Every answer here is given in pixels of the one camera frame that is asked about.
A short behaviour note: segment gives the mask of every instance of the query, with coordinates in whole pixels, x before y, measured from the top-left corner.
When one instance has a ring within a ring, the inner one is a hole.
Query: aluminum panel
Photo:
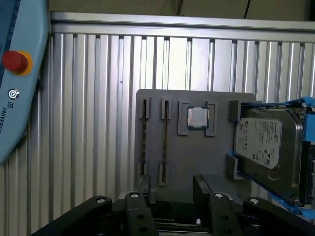
[[[190,90],[207,91],[209,76],[209,39],[193,39]]]
[[[29,235],[92,195],[132,188],[139,89],[314,96],[314,29],[54,13],[28,134],[0,166],[0,235]],[[252,195],[269,199],[256,184]]]
[[[230,92],[232,40],[216,40],[214,52],[214,92]]]

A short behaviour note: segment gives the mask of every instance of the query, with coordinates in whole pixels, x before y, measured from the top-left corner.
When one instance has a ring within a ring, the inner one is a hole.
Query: bolt
[[[217,193],[217,194],[215,194],[215,197],[217,197],[217,198],[223,198],[223,195],[222,195],[221,193]]]
[[[250,202],[254,203],[254,204],[258,204],[259,203],[259,201],[257,199],[255,199],[255,198],[250,199]]]
[[[99,198],[99,199],[97,200],[97,203],[103,203],[103,202],[105,202],[105,201],[106,201],[105,198]]]

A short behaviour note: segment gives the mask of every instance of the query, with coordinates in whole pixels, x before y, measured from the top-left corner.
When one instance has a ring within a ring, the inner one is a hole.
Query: red button
[[[13,72],[22,72],[28,66],[26,57],[16,51],[6,51],[2,57],[4,67]]]

